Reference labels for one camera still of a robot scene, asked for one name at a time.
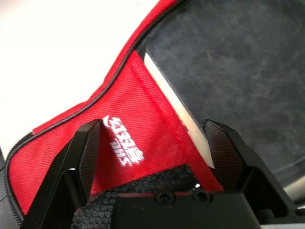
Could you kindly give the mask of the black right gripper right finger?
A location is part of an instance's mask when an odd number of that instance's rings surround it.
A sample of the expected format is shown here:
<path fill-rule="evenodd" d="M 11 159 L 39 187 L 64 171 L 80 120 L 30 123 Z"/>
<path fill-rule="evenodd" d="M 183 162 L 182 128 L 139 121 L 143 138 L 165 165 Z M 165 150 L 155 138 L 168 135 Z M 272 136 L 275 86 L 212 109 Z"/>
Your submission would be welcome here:
<path fill-rule="evenodd" d="M 206 119 L 214 168 L 225 191 L 242 192 L 254 213 L 269 209 L 275 216 L 296 214 L 289 198 L 259 155 L 231 127 Z"/>

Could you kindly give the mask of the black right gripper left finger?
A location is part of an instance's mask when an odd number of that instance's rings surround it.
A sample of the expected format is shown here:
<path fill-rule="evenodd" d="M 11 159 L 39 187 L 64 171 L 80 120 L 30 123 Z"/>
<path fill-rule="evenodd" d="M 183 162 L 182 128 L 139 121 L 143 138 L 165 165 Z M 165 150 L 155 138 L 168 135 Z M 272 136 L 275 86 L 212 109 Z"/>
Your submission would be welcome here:
<path fill-rule="evenodd" d="M 21 224 L 22 229 L 68 229 L 86 206 L 97 165 L 102 122 L 81 125 L 52 161 Z"/>

